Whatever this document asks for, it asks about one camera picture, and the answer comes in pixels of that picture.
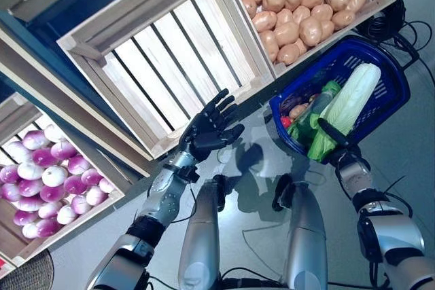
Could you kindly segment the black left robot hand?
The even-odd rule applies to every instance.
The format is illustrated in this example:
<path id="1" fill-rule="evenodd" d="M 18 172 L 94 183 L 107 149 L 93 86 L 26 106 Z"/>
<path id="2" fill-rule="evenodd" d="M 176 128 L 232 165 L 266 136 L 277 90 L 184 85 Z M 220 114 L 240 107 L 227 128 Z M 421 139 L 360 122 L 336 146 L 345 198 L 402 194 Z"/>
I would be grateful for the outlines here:
<path id="1" fill-rule="evenodd" d="M 194 116 L 179 139 L 178 150 L 190 154 L 196 162 L 206 160 L 214 150 L 233 144 L 245 127 L 233 123 L 239 106 L 228 89 L 220 91 Z"/>

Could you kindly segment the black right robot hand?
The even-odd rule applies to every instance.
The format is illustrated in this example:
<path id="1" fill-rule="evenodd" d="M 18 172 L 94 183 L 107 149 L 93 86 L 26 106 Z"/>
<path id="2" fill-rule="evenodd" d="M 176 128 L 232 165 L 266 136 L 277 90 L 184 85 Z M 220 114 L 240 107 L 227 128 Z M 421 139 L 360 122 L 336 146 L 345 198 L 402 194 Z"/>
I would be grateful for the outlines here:
<path id="1" fill-rule="evenodd" d="M 356 143 L 352 143 L 326 119 L 319 118 L 317 122 L 320 130 L 325 132 L 328 137 L 336 142 L 335 148 L 329 151 L 326 157 L 321 161 L 322 164 L 331 164 L 333 167 L 337 168 L 339 164 L 346 166 L 357 161 L 364 162 L 361 150 Z"/>

